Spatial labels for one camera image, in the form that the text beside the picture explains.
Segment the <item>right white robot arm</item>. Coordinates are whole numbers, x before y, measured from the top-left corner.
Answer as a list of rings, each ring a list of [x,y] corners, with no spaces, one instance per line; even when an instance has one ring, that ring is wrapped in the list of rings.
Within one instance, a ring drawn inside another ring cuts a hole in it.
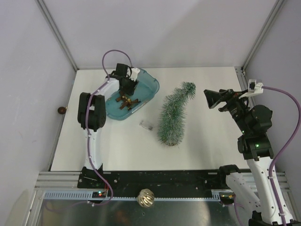
[[[250,108],[246,90],[221,89],[216,92],[206,89],[204,94],[210,109],[225,102],[219,111],[229,112],[241,130],[238,151],[249,166],[257,193],[246,184],[236,165],[219,168],[218,186],[234,192],[250,216],[250,226],[299,226],[300,221],[293,218],[283,198],[275,170],[277,158],[266,134],[272,126],[272,111],[264,105]]]

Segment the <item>small frosted christmas tree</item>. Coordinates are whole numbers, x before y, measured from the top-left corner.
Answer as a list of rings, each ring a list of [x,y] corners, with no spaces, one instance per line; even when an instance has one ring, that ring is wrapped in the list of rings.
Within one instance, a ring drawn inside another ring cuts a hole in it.
[[[195,83],[185,81],[165,97],[158,118],[157,136],[160,143],[175,146],[182,142],[185,133],[186,105],[195,95]]]

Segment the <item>dark brown ball ornament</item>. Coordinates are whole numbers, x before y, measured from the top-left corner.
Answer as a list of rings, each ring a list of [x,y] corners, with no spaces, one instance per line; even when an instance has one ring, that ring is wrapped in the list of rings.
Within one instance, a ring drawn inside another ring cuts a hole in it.
[[[63,107],[63,106],[61,106],[57,109],[57,112],[61,115],[66,114],[66,111],[67,111],[67,107]]]

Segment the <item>gold mirror ball ornament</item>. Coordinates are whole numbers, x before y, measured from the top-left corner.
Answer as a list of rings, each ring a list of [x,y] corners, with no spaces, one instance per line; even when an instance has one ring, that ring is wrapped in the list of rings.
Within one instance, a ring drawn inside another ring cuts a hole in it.
[[[137,202],[141,207],[152,207],[155,202],[154,193],[150,189],[142,189],[137,196]]]

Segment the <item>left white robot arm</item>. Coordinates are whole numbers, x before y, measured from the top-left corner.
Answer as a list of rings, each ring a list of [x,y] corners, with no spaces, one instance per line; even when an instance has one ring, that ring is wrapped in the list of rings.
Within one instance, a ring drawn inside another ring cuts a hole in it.
[[[129,96],[133,95],[139,83],[140,71],[138,68],[118,63],[116,69],[105,77],[96,91],[80,94],[77,120],[85,131],[87,150],[84,167],[86,169],[98,170],[103,164],[100,135],[106,122],[105,102],[117,91],[122,91]]]

